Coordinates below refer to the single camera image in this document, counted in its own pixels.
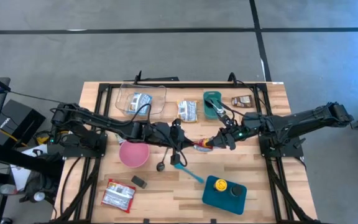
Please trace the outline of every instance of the food wrapper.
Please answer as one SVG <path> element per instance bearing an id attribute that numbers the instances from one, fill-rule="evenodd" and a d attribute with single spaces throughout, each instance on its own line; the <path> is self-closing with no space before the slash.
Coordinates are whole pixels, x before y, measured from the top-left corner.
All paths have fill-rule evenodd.
<path id="1" fill-rule="evenodd" d="M 197 122 L 197 101 L 178 101 L 178 118 L 183 122 Z"/>
<path id="2" fill-rule="evenodd" d="M 195 144 L 194 144 L 193 147 L 194 147 L 197 151 L 200 151 L 200 152 L 211 152 L 211 151 L 213 150 L 213 147 L 206 145 L 206 143 L 209 142 L 210 140 L 212 140 L 212 138 L 204 138 L 204 139 L 201 139 L 201 140 L 199 140 L 198 142 L 195 142 Z"/>
<path id="3" fill-rule="evenodd" d="M 145 94 L 145 93 L 134 93 L 134 97 L 132 97 L 131 102 L 129 103 L 127 113 L 135 114 L 136 111 L 141 108 L 143 105 L 147 103 L 152 103 L 152 96 Z M 138 115 L 145 116 L 147 114 L 148 109 L 150 106 L 143 107 Z"/>
<path id="4" fill-rule="evenodd" d="M 238 106 L 241 108 L 251 108 L 253 107 L 252 96 L 246 95 L 246 96 L 233 97 L 231 98 L 231 105 Z"/>
<path id="5" fill-rule="evenodd" d="M 102 204 L 111 205 L 129 213 L 135 191 L 135 187 L 109 179 L 107 189 L 104 191 Z"/>

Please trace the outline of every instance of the yellow lid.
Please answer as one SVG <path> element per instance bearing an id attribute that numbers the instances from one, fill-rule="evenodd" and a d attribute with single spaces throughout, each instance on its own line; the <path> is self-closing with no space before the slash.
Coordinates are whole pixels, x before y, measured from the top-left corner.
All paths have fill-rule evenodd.
<path id="1" fill-rule="evenodd" d="M 227 182 L 224 179 L 218 179 L 214 186 L 216 190 L 223 192 L 227 189 Z"/>

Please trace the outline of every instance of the gray floor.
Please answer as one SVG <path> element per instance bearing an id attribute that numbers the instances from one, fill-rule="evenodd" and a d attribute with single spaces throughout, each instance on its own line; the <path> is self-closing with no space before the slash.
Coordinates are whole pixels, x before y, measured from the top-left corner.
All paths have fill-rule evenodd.
<path id="1" fill-rule="evenodd" d="M 358 1 L 256 0 L 263 27 L 358 27 Z M 0 0 L 0 30 L 252 27 L 247 0 Z M 285 82 L 293 112 L 327 101 L 358 118 L 358 32 L 263 33 L 273 81 Z M 0 35 L 0 77 L 15 91 L 78 101 L 84 81 L 179 76 L 262 81 L 254 33 Z M 53 103 L 9 95 L 50 118 Z M 303 149 L 319 219 L 358 223 L 358 131 L 322 129 Z M 46 222 L 47 203 L 18 204 L 6 216 Z"/>

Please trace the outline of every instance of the red object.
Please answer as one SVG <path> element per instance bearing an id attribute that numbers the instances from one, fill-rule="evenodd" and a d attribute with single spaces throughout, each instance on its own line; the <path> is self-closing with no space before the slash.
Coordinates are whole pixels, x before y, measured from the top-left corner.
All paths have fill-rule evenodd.
<path id="1" fill-rule="evenodd" d="M 123 183 L 118 182 L 118 181 L 116 181 L 116 180 L 114 180 L 114 179 L 109 179 L 109 182 L 107 183 L 107 188 L 108 188 L 111 184 L 119 184 L 119 185 L 122 185 L 122 186 L 125 186 L 125 187 L 129 187 L 130 189 L 134 189 L 134 190 L 135 190 L 135 193 L 136 193 L 136 187 L 123 184 Z M 123 210 L 123 209 L 118 208 L 118 207 L 116 207 L 116 208 L 118 208 L 118 209 L 120 209 L 120 210 L 122 210 L 122 211 L 124 211 L 124 212 L 126 212 L 126 213 L 129 213 L 129 210 L 131 209 L 132 201 L 133 201 L 133 200 L 134 200 L 134 198 L 131 198 L 131 200 L 129 201 L 128 209 L 127 209 L 127 210 Z"/>
<path id="2" fill-rule="evenodd" d="M 119 148 L 119 158 L 128 167 L 136 168 L 143 165 L 150 155 L 148 144 L 124 141 Z"/>

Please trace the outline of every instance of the teal box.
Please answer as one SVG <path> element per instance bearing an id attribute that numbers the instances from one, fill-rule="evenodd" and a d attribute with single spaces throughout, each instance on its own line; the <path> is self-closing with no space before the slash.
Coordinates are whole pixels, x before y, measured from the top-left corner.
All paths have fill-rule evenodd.
<path id="1" fill-rule="evenodd" d="M 212 175 L 206 179 L 203 203 L 237 215 L 242 215 L 246 204 L 247 188 L 243 185 L 226 181 L 227 189 L 223 192 L 219 192 L 214 188 L 214 184 L 218 179 L 220 178 Z M 241 188 L 242 193 L 239 196 L 234 196 L 232 194 L 231 189 L 234 186 Z"/>

